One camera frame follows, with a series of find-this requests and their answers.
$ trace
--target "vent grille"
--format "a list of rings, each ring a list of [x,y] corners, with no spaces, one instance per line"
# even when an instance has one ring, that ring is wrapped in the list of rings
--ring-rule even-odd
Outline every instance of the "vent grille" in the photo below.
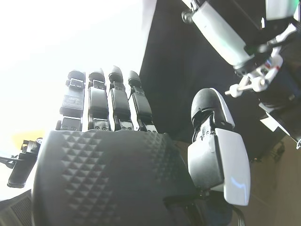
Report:
[[[22,226],[32,226],[32,202],[29,197],[23,198],[11,207]]]

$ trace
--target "textured palm pad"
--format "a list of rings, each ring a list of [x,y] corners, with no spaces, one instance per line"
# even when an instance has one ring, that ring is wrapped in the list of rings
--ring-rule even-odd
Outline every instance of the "textured palm pad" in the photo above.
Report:
[[[196,195],[167,134],[51,131],[34,181],[35,226],[187,225],[163,199]]]

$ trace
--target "brown floor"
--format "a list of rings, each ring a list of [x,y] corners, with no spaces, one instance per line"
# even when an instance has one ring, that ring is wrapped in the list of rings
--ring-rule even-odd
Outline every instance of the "brown floor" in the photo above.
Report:
[[[278,161],[268,153],[262,162],[250,166],[250,202],[239,207],[248,226],[301,225],[301,149],[296,150],[289,137],[283,143],[285,152]],[[231,225],[237,225],[235,214]]]

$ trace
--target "dark background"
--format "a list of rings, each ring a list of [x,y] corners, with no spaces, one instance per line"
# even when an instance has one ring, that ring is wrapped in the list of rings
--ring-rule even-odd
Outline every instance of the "dark background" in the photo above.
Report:
[[[236,2],[260,26],[265,1]],[[255,93],[248,91],[238,98],[224,95],[240,79],[197,27],[182,21],[181,12],[186,8],[181,0],[157,1],[140,72],[154,123],[160,132],[191,143],[192,100],[200,89],[215,88],[224,96],[249,158],[258,158],[284,133],[279,129],[271,132],[259,121],[265,113],[259,108]]]

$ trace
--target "yellow object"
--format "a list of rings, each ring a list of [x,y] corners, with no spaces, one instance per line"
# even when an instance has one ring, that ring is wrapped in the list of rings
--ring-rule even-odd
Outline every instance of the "yellow object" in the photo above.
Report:
[[[33,130],[33,131],[26,131],[21,133],[16,133],[12,135],[12,140],[15,147],[19,150],[23,144],[23,140],[32,140],[35,141],[39,137],[44,137],[45,131],[44,130]]]

